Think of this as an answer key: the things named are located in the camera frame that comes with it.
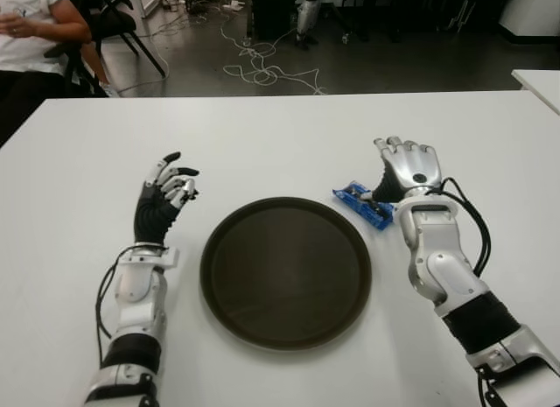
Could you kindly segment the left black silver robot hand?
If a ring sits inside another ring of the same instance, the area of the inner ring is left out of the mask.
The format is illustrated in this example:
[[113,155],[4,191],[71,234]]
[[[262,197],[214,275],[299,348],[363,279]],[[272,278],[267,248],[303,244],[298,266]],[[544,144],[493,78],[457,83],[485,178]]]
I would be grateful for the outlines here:
[[143,181],[133,222],[136,244],[163,246],[184,205],[197,198],[194,178],[200,172],[175,166],[180,157],[180,151],[164,156],[151,167]]

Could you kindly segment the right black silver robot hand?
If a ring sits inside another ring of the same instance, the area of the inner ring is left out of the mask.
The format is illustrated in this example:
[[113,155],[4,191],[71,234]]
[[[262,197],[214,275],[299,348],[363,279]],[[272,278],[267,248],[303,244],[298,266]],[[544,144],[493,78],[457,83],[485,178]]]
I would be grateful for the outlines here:
[[399,137],[376,138],[374,144],[384,164],[378,186],[362,193],[361,201],[400,203],[409,197],[441,187],[443,178],[435,149]]

